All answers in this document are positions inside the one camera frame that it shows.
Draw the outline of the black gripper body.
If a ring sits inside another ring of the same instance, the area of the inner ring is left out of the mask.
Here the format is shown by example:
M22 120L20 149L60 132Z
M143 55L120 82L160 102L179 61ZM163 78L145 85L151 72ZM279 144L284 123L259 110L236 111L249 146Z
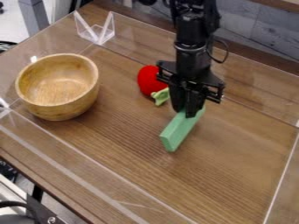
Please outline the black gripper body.
M188 89L205 88L205 101L220 103L224 91L224 81L211 71L211 47L208 45L173 44L175 61L159 60L156 78L169 85L176 83L185 92Z

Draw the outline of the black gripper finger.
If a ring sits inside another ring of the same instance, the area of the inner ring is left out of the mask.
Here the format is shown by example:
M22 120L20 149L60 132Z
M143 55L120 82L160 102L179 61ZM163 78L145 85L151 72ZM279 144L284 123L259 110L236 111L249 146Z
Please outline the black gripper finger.
M180 112L184 107L184 100L185 100L185 92L184 89L176 84L169 83L169 96L172 102L172 108L176 112Z
M185 95L185 117L193 118L205 102L205 88L188 89Z

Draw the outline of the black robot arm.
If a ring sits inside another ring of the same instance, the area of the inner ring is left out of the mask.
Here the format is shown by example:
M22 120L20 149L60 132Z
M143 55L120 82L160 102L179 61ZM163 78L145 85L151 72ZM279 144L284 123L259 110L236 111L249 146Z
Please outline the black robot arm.
M176 30L175 61L159 60L156 79L169 88L172 108L193 118L207 100L220 103L224 81L211 70L213 33L220 28L216 0L169 0Z

